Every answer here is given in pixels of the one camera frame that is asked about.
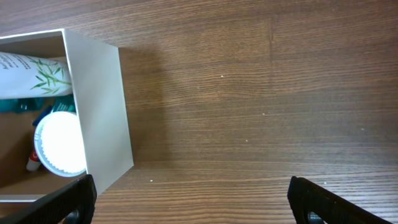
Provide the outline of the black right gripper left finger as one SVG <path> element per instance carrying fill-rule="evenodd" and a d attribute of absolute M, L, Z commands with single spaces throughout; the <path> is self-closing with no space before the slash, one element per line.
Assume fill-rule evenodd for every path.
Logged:
<path fill-rule="evenodd" d="M 1 218 L 7 224 L 90 224 L 95 212 L 97 191 L 91 174 L 36 200 L 23 210 Z"/>

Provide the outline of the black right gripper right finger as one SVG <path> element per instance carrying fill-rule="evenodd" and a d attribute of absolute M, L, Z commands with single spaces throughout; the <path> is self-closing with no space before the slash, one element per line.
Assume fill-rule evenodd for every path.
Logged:
<path fill-rule="evenodd" d="M 299 224 L 390 224 L 303 177 L 291 178 L 287 198 Z"/>

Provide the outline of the cotton swab tub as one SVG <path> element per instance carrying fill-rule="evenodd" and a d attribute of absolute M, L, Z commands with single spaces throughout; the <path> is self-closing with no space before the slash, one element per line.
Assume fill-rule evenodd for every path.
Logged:
<path fill-rule="evenodd" d="M 50 172 L 76 177 L 86 172 L 86 156 L 78 116 L 56 111 L 44 116 L 34 132 L 35 152 Z"/>

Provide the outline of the blue disposable razor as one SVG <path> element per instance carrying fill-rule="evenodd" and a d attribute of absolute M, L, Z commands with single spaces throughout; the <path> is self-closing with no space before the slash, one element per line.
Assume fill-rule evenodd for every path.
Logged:
<path fill-rule="evenodd" d="M 37 126 L 40 121 L 45 118 L 48 114 L 52 112 L 52 105 L 48 105 L 42 112 L 41 114 L 38 115 L 38 117 L 32 122 L 33 126 Z"/>

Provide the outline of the blue mouthwash bottle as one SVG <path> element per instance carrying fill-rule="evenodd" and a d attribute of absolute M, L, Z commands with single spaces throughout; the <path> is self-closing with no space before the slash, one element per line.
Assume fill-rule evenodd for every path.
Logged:
<path fill-rule="evenodd" d="M 37 111 L 44 104 L 43 98 L 21 98 L 1 100 L 2 113 L 23 113 L 26 111 Z"/>

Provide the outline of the white lotion tube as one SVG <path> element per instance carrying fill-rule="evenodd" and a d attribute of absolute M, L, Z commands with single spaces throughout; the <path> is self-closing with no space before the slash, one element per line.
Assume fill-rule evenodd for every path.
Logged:
<path fill-rule="evenodd" d="M 72 94 L 68 65 L 12 53 L 1 53 L 1 99 L 38 98 Z"/>

